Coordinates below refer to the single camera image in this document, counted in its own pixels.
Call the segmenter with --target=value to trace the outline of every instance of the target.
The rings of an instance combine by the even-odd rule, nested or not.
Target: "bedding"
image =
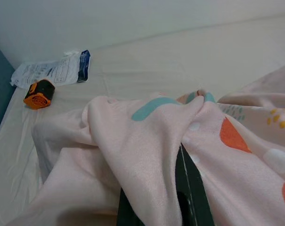
[[[117,215],[120,187],[144,225],[180,226],[181,143],[200,171],[216,225],[285,226],[285,67],[228,96],[224,104],[204,90],[177,101],[163,93],[99,96],[37,123],[44,184],[8,226],[78,225],[79,218],[81,225],[115,226],[108,220]],[[236,105],[253,100],[258,104]]]
[[[285,65],[285,16],[183,31],[93,51],[89,80],[56,88],[52,105],[32,111],[16,89],[0,128],[0,226],[17,217],[40,187],[31,128],[83,108],[96,96],[176,98],[201,87],[218,99]]]

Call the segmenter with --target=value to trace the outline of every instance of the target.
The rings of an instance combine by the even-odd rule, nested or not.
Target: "orange object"
[[[221,141],[228,147],[232,147],[247,153],[251,153],[247,144],[238,133],[236,128],[231,124],[228,118],[225,118],[220,131]]]
[[[47,107],[51,104],[54,90],[54,85],[46,79],[36,82],[30,86],[24,103],[34,110]]]

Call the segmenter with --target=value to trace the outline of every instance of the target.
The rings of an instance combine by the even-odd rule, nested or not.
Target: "pink blanket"
[[[43,186],[9,226],[115,225],[120,187],[146,226],[180,226],[175,162],[182,142],[218,226],[285,226],[285,67],[215,103],[91,100],[36,124]]]

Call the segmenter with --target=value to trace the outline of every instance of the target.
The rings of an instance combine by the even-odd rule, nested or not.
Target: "mattress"
[[[57,87],[52,105],[27,108],[16,89],[0,127],[0,226],[20,214],[40,187],[32,125],[106,95],[171,97],[203,88],[216,99],[285,65],[285,16],[166,34],[97,49],[89,81]]]

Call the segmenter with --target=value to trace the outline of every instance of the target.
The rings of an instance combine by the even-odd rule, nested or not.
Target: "black object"
[[[181,144],[176,160],[176,190],[182,226],[214,226],[201,175]],[[145,226],[121,189],[117,226]]]
[[[90,63],[90,52],[88,50],[82,51],[80,55],[80,69],[78,71],[77,82],[88,80],[88,68]]]

